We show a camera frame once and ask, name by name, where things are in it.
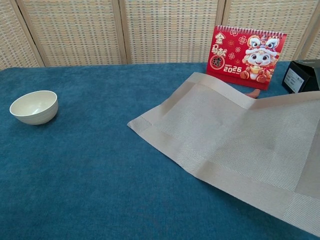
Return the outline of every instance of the bowl rim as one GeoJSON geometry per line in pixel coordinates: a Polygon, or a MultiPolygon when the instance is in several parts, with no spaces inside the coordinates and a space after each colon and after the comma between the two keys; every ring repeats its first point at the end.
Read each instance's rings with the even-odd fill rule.
{"type": "Polygon", "coordinates": [[[27,94],[25,94],[25,95],[22,95],[21,97],[19,97],[19,98],[17,98],[16,100],[14,100],[14,102],[11,103],[11,105],[10,105],[9,111],[10,111],[10,113],[11,113],[13,116],[15,116],[15,117],[35,116],[35,115],[40,114],[40,113],[43,113],[44,111],[46,111],[46,110],[48,110],[49,108],[51,108],[51,107],[57,102],[57,100],[58,100],[58,96],[57,96],[57,94],[56,94],[54,91],[50,91],[50,90],[33,91],[33,92],[29,92],[29,93],[27,93],[27,94]],[[27,96],[27,95],[35,94],[35,93],[38,93],[38,92],[49,92],[49,93],[54,94],[55,99],[54,99],[53,103],[52,103],[49,107],[47,107],[46,109],[44,109],[44,110],[42,110],[42,111],[40,111],[40,112],[37,112],[37,113],[35,113],[35,114],[18,115],[18,114],[14,114],[14,113],[12,112],[12,106],[13,106],[19,99],[22,99],[23,97],[25,97],[25,96],[27,96]]]}

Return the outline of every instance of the black box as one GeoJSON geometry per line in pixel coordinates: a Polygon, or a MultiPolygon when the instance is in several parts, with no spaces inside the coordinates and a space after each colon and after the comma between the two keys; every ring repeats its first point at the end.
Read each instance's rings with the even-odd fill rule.
{"type": "Polygon", "coordinates": [[[320,59],[291,61],[282,80],[289,93],[319,91],[320,59]]]}

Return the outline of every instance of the woven screen panel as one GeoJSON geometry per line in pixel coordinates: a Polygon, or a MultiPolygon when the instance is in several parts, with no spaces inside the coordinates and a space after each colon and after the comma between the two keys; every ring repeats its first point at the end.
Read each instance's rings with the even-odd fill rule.
{"type": "Polygon", "coordinates": [[[0,70],[39,67],[36,55],[9,0],[0,0],[0,70]]]}
{"type": "Polygon", "coordinates": [[[292,60],[318,0],[230,0],[224,25],[288,34],[279,60],[292,60]]]}
{"type": "Polygon", "coordinates": [[[23,0],[48,66],[120,64],[111,0],[23,0]]]}
{"type": "Polygon", "coordinates": [[[124,4],[132,63],[208,60],[218,0],[124,0],[124,4]]]}
{"type": "Polygon", "coordinates": [[[320,32],[318,32],[315,37],[314,42],[306,55],[306,59],[320,59],[320,32]]]}

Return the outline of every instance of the red desk calendar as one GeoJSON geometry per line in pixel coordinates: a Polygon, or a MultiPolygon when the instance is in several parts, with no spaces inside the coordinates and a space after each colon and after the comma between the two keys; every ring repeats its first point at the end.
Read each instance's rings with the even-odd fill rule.
{"type": "Polygon", "coordinates": [[[206,73],[267,90],[286,37],[283,32],[215,26],[206,73]]]}

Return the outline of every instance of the table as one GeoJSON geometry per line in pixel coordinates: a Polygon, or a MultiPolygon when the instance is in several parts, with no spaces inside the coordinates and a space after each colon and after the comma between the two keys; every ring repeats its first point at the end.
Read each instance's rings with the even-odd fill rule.
{"type": "MultiPolygon", "coordinates": [[[[279,62],[268,91],[288,94],[279,62]]],[[[319,239],[208,185],[127,123],[205,63],[10,68],[0,72],[0,238],[319,239]],[[57,93],[47,124],[9,112],[33,91],[57,93]]],[[[252,89],[235,86],[248,93],[252,89]]]]}

